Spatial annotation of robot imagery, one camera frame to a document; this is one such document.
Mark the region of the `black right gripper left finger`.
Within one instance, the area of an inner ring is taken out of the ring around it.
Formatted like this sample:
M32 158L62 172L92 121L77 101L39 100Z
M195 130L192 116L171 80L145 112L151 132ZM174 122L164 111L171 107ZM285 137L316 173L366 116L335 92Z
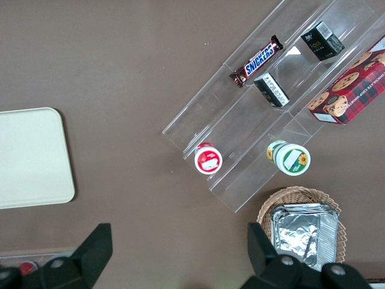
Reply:
M1 258L1 288L93 288L112 256L109 223L73 252Z

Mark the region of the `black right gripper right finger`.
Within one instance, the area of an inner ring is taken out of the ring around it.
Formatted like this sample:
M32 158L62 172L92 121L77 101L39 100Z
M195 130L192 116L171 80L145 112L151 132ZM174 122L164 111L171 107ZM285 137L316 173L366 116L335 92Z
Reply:
M247 227L247 249L254 275L243 288L371 288L354 268L327 263L321 271L287 254L278 254L260 223Z

